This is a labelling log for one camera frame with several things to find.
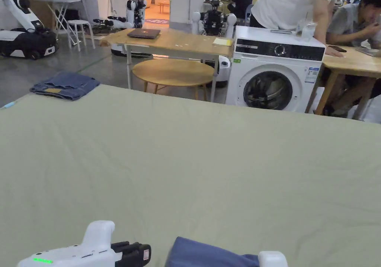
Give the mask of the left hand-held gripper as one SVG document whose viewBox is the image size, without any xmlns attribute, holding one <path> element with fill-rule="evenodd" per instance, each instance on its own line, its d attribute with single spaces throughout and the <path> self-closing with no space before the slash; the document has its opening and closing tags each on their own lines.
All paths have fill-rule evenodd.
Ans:
<svg viewBox="0 0 381 267">
<path fill-rule="evenodd" d="M 144 267 L 151 260 L 151 246 L 128 241 L 112 243 L 113 221 L 94 221 L 81 244 L 38 252 L 18 267 Z"/>
</svg>

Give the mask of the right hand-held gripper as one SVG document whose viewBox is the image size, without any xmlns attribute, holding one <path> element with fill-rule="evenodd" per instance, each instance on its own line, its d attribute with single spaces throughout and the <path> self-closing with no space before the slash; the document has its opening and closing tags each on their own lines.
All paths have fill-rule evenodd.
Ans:
<svg viewBox="0 0 381 267">
<path fill-rule="evenodd" d="M 285 255 L 279 251 L 261 251 L 258 261 L 259 267 L 288 267 Z"/>
</svg>

